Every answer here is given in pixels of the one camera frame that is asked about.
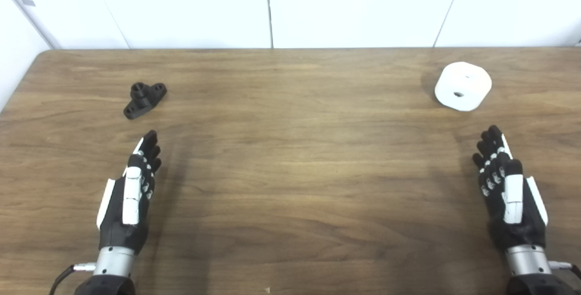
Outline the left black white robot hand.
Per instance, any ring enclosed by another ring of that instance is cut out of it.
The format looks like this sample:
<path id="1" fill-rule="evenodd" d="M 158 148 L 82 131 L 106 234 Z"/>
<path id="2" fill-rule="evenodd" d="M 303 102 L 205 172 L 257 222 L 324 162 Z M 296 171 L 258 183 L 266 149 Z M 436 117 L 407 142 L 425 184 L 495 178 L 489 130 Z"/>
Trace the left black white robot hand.
<path id="1" fill-rule="evenodd" d="M 129 155 L 122 175 L 108 179 L 96 217 L 99 256 L 94 275 L 130 277 L 148 238 L 147 215 L 160 152 L 158 134 L 150 130 Z"/>

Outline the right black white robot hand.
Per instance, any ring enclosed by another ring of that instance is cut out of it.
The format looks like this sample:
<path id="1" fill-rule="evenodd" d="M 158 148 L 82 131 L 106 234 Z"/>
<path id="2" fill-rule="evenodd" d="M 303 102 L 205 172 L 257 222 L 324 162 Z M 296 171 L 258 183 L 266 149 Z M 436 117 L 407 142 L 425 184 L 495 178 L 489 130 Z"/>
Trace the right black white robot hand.
<path id="1" fill-rule="evenodd" d="M 545 253 L 548 215 L 532 178 L 510 151 L 501 129 L 481 133 L 473 162 L 488 213 L 488 233 L 513 275 L 551 274 Z"/>

